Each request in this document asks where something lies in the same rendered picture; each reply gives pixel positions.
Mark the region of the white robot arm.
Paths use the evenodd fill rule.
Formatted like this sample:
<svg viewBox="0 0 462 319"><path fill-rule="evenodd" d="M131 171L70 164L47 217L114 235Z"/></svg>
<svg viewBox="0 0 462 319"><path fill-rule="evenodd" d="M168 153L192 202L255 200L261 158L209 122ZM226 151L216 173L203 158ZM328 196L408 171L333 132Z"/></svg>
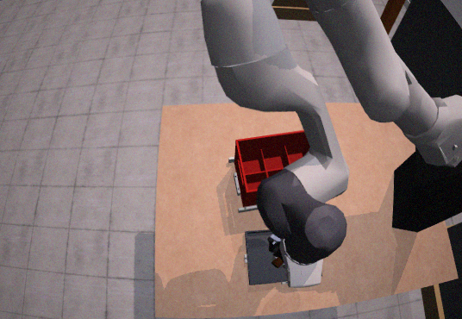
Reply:
<svg viewBox="0 0 462 319"><path fill-rule="evenodd" d="M296 111L303 126L309 151L262 180L256 199L264 224L281 238L288 286L303 288L321 283L323 259L347 235L344 213L325 202L347 190L350 172L320 87L293 60L273 1L201 0L203 32L228 98L262 112ZM305 2L369 118L394 122L426 163L455 167L462 160L462 96L425 92L372 0Z"/></svg>

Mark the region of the brown glass bottle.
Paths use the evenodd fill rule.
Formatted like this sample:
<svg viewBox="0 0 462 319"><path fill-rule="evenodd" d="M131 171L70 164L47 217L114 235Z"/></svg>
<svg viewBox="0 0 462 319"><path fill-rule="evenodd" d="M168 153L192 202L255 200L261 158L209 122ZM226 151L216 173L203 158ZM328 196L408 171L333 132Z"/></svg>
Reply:
<svg viewBox="0 0 462 319"><path fill-rule="evenodd" d="M283 261L280 259L280 257L277 257L273 262L272 264L276 267L276 268L279 268L282 264L283 264Z"/></svg>

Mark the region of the dark red crate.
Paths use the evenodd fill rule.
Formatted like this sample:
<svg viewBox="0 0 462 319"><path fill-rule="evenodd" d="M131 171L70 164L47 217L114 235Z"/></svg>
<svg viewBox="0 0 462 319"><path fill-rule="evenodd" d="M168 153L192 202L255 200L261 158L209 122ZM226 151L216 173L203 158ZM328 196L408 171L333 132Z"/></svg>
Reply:
<svg viewBox="0 0 462 319"><path fill-rule="evenodd" d="M256 205L262 180L301 159L309 148L304 130L235 140L234 166L243 207Z"/></svg>

